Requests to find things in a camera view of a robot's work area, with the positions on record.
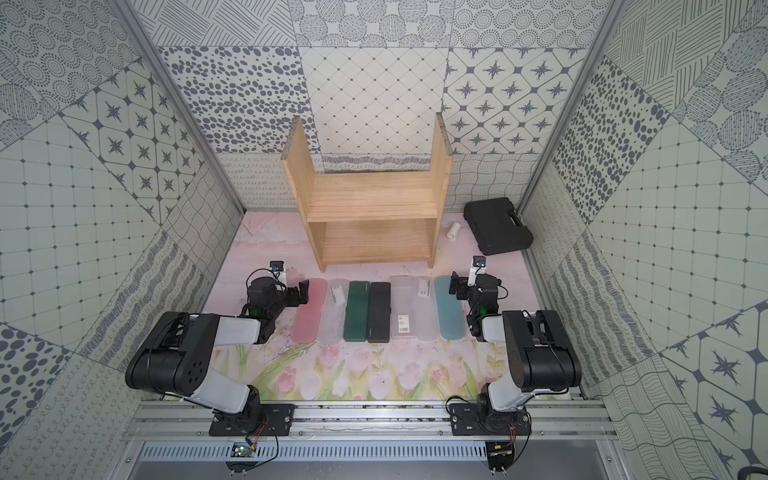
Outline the pink pencil case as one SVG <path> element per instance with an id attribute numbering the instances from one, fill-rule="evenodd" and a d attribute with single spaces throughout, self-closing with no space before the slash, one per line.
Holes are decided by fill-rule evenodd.
<path id="1" fill-rule="evenodd" d="M 291 338 L 297 344 L 313 343 L 319 331 L 322 310 L 325 304 L 328 281 L 312 278 L 308 283 L 308 302 L 300 305 L 291 331 Z"/>

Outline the teal pencil case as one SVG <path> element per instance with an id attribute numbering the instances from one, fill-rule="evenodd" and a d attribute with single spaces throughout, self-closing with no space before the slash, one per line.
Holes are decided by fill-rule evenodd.
<path id="1" fill-rule="evenodd" d="M 460 301 L 449 292 L 450 282 L 450 276 L 434 279 L 439 329 L 445 340 L 460 340 L 466 335 L 467 326 Z"/>

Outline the clear pencil case with label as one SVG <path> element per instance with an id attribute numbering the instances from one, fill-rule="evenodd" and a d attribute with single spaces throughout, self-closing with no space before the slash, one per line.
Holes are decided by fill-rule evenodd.
<path id="1" fill-rule="evenodd" d="M 392 276 L 390 338 L 414 338 L 413 279 L 410 276 Z"/>

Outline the clear white pencil case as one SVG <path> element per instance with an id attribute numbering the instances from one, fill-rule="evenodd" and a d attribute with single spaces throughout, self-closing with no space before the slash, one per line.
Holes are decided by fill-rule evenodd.
<path id="1" fill-rule="evenodd" d="M 334 345 L 343 338 L 349 284 L 348 279 L 335 278 L 328 281 L 317 335 L 317 341 L 321 344 Z"/>

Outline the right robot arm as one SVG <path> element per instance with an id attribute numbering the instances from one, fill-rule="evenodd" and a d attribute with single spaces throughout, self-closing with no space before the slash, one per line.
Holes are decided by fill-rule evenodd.
<path id="1" fill-rule="evenodd" d="M 480 342 L 506 349 L 508 373 L 485 384 L 478 394 L 479 415 L 516 414 L 534 397 L 562 394 L 579 386 L 582 367 L 554 310 L 499 307 L 500 279 L 480 270 L 468 277 L 453 273 L 448 293 L 469 306 L 469 332 Z"/>

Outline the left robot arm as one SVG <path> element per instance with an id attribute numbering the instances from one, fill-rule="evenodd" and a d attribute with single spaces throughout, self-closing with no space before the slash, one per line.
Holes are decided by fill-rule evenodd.
<path id="1" fill-rule="evenodd" d="M 218 347 L 267 342 L 288 307 L 309 302 L 310 282 L 289 287 L 275 273 L 248 285 L 241 314 L 166 312 L 129 361 L 129 388 L 173 395 L 216 413 L 255 422 L 261 417 L 258 389 L 239 383 L 211 366 Z"/>

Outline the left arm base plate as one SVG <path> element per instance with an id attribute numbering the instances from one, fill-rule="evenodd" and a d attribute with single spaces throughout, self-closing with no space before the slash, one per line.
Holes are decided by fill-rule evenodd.
<path id="1" fill-rule="evenodd" d="M 259 431 L 278 437 L 288 436 L 296 410 L 295 404 L 268 403 L 238 414 L 214 412 L 208 434 L 211 437 L 251 436 Z"/>

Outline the black pencil case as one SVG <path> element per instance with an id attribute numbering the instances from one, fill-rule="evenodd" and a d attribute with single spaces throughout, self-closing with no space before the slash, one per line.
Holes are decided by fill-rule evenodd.
<path id="1" fill-rule="evenodd" d="M 389 282 L 372 282 L 368 303 L 367 341 L 369 343 L 388 343 L 390 320 L 391 284 Z"/>

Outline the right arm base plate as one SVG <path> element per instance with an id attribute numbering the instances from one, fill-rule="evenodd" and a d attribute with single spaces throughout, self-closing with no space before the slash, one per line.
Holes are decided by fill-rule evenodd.
<path id="1" fill-rule="evenodd" d="M 527 436 L 531 433 L 528 412 L 481 411 L 477 404 L 450 402 L 445 405 L 454 436 Z"/>

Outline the dark green pencil case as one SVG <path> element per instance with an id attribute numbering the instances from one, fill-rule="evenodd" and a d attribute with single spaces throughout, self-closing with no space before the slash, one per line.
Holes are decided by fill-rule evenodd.
<path id="1" fill-rule="evenodd" d="M 369 282 L 350 282 L 343 330 L 346 342 L 364 342 L 367 339 L 369 295 Z"/>

